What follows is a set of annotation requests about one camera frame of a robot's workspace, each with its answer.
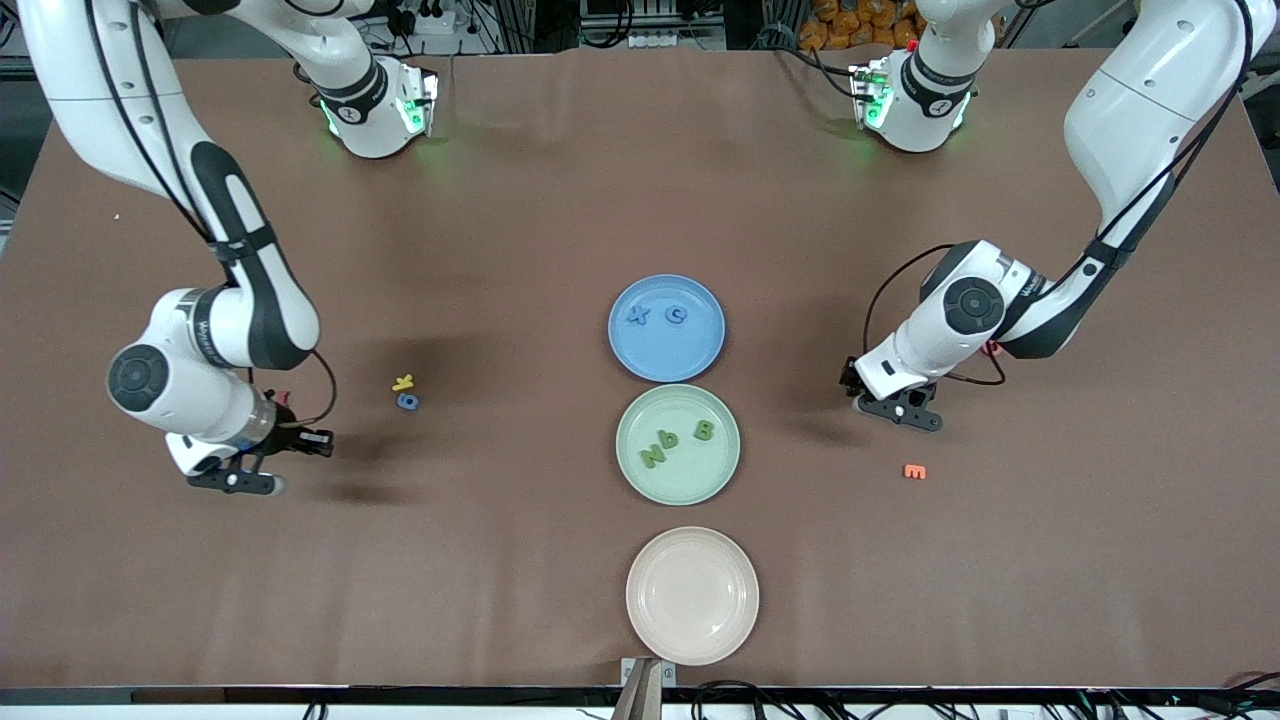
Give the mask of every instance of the green plate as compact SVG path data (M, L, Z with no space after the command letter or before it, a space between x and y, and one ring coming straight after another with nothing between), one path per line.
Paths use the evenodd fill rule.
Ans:
M718 397L700 387L667 384L627 407L616 447L622 474L640 495L663 505L695 505L733 477L742 441Z

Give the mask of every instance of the white plate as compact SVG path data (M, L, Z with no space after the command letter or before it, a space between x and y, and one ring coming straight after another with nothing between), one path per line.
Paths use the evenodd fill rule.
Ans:
M649 541L627 575L627 615L655 655L710 665L755 626L760 584L742 548L716 530L676 528Z

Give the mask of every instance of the brown table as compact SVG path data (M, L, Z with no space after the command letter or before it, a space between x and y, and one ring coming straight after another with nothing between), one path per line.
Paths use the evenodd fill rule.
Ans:
M685 682L1276 666L1280 202L1238 106L1057 357L946 383L936 436L855 415L836 386L872 291L916 251L987 237L1051 275L1071 263L1098 211L1061 122L1100 61L996 53L969 124L908 156L769 54L440 60L439 137L380 161L326 136L287 63L183 64L340 382L335 456L273 459L278 500L188 488L108 401L155 299L219 273L164 200L54 132L0 263L0 683L616 682L644 652L627 568L678 525L736 538L763 588L746 644ZM742 464L695 507L648 502L613 459L650 386L604 318L657 272L703 281L730 320L696 382L733 409ZM923 273L886 295L877 338ZM262 375L302 411L325 400L314 364Z

